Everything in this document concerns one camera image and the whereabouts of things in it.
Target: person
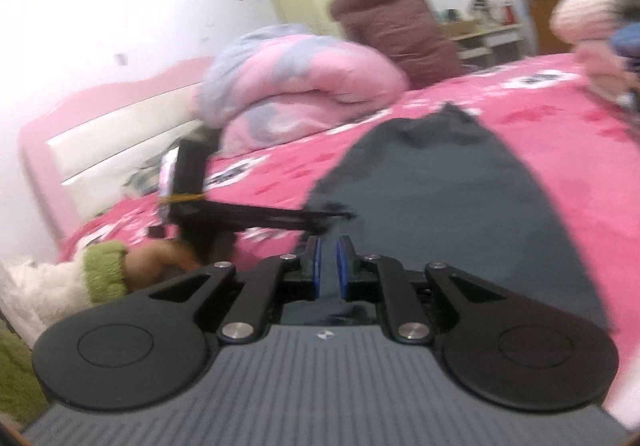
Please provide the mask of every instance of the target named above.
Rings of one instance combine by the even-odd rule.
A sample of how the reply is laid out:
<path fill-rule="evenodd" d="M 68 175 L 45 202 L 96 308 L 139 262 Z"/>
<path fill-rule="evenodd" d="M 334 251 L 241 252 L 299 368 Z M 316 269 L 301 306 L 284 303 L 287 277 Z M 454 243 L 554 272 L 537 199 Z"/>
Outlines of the person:
<path fill-rule="evenodd" d="M 382 52 L 422 89 L 463 74 L 426 0 L 333 0 L 331 16 L 351 41 Z"/>
<path fill-rule="evenodd" d="M 229 259 L 226 254 L 220 259 Z M 47 407 L 31 348 L 56 322 L 200 267 L 180 240 L 127 249 L 116 240 L 80 249 L 71 262 L 0 265 L 0 423 L 18 429 Z"/>

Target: cardboard box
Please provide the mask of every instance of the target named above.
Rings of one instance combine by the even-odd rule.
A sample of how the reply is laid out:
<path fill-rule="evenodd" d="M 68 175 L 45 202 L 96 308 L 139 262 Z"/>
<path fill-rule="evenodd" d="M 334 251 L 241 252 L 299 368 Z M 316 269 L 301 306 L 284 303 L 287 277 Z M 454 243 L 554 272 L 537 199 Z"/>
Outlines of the cardboard box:
<path fill-rule="evenodd" d="M 443 23 L 442 29 L 448 38 L 457 38 L 478 31 L 478 22 L 476 20 L 461 20 L 460 22 Z"/>

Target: pink headboard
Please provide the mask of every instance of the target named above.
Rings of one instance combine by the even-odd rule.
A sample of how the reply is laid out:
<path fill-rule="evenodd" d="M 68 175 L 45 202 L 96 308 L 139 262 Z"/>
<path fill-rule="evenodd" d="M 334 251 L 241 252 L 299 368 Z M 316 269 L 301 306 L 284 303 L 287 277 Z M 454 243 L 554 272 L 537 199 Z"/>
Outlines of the pink headboard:
<path fill-rule="evenodd" d="M 111 112 L 197 84 L 210 64 L 210 58 L 187 60 L 145 81 L 107 84 L 83 90 L 69 96 L 52 111 L 21 130 L 19 145 L 26 173 L 53 235 L 59 242 L 75 232 L 85 220 L 68 190 L 63 187 L 65 178 L 52 152 L 51 140 Z"/>

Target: white fuzzy sleeve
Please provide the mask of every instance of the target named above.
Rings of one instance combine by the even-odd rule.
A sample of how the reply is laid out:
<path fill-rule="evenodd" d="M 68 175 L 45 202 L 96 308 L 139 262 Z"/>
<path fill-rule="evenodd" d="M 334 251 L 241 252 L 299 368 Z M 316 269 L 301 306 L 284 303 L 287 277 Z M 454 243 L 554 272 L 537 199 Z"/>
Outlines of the white fuzzy sleeve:
<path fill-rule="evenodd" d="M 91 307 L 83 254 L 56 266 L 32 260 L 0 264 L 0 310 L 29 348 L 57 321 Z"/>

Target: gray cloth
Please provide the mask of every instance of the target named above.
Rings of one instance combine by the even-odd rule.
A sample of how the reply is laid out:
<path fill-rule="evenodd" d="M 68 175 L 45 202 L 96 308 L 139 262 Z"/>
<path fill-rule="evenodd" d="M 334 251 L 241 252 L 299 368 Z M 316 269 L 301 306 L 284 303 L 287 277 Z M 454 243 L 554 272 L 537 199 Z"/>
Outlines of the gray cloth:
<path fill-rule="evenodd" d="M 337 221 L 324 239 L 321 302 L 287 308 L 286 322 L 372 317 L 371 307 L 339 300 L 335 241 L 349 235 L 358 254 L 386 254 L 412 270 L 447 262 L 607 326 L 596 289 L 538 184 L 455 106 L 422 119 L 393 119 L 363 137 L 307 204 L 336 206 L 356 219 Z"/>

